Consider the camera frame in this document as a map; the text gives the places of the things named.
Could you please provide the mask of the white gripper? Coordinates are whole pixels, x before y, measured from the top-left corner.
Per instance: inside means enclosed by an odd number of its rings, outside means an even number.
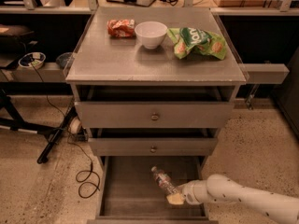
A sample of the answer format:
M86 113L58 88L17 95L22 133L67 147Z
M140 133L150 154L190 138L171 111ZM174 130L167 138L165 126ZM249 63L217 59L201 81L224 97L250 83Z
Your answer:
M180 193L166 196L170 204L183 205L186 201L190 205L197 205L207 201L206 181L193 180L183 184L181 187L183 196Z

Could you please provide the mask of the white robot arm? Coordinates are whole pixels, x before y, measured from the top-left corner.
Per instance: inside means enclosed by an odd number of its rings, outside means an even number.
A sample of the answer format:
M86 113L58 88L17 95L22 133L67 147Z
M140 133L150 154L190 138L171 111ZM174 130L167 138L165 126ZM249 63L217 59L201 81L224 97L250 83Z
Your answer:
M169 180L171 204L240 203L275 221L299 224L299 199L240 185L225 175L211 175L176 186Z

